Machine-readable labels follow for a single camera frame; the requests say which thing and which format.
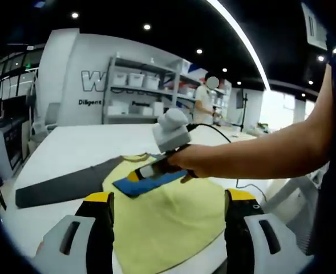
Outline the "person's right hand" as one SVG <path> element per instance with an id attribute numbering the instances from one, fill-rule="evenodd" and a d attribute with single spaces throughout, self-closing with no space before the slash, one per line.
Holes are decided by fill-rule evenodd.
<path id="1" fill-rule="evenodd" d="M 213 156 L 213 146 L 194 144 L 169 156 L 168 163 L 174 168 L 187 171 L 180 181 L 184 184 L 193 178 L 207 178 L 214 175 L 214 169 L 209 163 Z"/>

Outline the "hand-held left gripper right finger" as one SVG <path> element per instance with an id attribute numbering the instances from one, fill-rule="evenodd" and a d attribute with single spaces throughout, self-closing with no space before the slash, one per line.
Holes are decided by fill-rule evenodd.
<path id="1" fill-rule="evenodd" d="M 301 273 L 313 257 L 275 215 L 264 213 L 253 195 L 225 190 L 227 273 Z"/>

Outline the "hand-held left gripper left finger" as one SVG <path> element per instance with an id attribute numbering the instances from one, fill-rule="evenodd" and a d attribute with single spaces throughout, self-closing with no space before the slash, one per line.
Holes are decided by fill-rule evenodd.
<path id="1" fill-rule="evenodd" d="M 35 255 L 39 273 L 112 273 L 114 193 L 88 195 L 74 215 L 45 234 Z"/>

